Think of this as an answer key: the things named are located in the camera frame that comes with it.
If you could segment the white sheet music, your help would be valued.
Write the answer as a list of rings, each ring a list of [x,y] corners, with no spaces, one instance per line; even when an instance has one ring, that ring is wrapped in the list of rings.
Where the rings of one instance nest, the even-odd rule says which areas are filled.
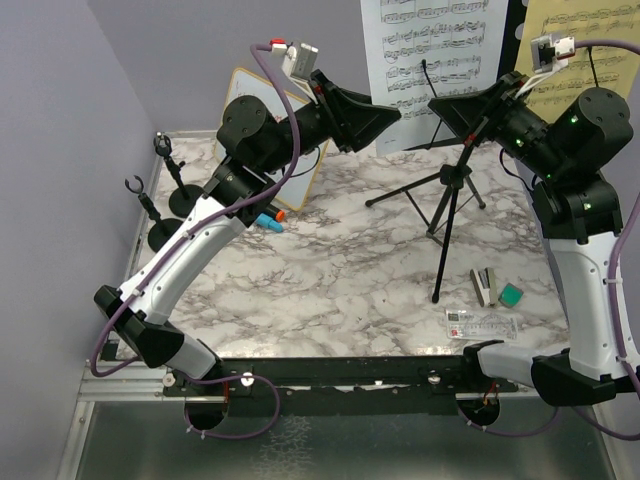
[[[495,82],[507,2],[368,0],[360,7],[372,101],[401,114],[377,138],[378,153],[455,139],[428,103]]]

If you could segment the black microphone orange tip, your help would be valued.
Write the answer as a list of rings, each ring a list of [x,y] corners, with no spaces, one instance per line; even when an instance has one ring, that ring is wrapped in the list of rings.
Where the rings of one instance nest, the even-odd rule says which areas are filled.
[[[283,210],[273,205],[269,205],[265,209],[265,213],[277,222],[283,222],[284,219],[286,218],[286,213]]]

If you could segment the blue-headed microphone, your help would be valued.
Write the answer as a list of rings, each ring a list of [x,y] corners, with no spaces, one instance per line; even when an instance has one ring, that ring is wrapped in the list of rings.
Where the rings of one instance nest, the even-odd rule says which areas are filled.
[[[264,213],[260,214],[256,218],[255,223],[260,227],[269,229],[276,233],[281,233],[283,231],[283,226],[281,225],[280,222],[278,222],[276,219]]]

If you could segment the black microphone stand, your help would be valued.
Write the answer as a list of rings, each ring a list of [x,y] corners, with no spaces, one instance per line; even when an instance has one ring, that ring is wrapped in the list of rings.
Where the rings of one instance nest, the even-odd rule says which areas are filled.
[[[172,157],[172,142],[163,132],[157,132],[153,139],[155,153],[162,158],[167,171],[176,183],[176,189],[169,197],[169,209],[179,218],[187,218],[196,201],[203,194],[203,189],[195,184],[185,184],[181,177],[181,170],[185,162],[176,163]]]
[[[157,253],[166,242],[178,231],[182,221],[176,218],[163,218],[154,202],[144,191],[144,183],[138,176],[134,176],[138,185],[132,187],[128,179],[124,180],[125,188],[135,194],[143,210],[147,213],[152,226],[147,234],[147,243],[154,253]]]

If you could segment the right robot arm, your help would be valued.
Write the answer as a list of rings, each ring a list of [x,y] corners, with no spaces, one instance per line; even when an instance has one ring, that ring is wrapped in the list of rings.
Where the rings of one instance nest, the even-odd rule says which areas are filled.
[[[511,72],[486,90],[429,106],[466,152],[493,141],[538,177],[532,205],[561,279],[569,345],[549,355],[486,343],[460,365],[459,378],[472,391],[503,378],[555,407],[595,405],[639,387],[619,266],[629,221],[601,172],[633,138],[630,110],[614,91],[591,87],[547,123],[526,105],[525,82]]]

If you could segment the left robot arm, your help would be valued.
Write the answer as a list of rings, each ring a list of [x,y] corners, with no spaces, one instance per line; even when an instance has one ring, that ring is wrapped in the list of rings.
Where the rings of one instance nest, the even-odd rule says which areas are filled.
[[[256,96],[231,101],[217,133],[226,156],[187,218],[139,272],[118,287],[101,286],[94,296],[111,328],[148,367],[181,372],[199,394],[220,385],[220,359],[170,324],[183,293],[273,201],[273,174],[328,140],[342,152],[358,152],[401,117],[398,109],[342,89],[319,70],[310,83],[313,100],[282,119]]]

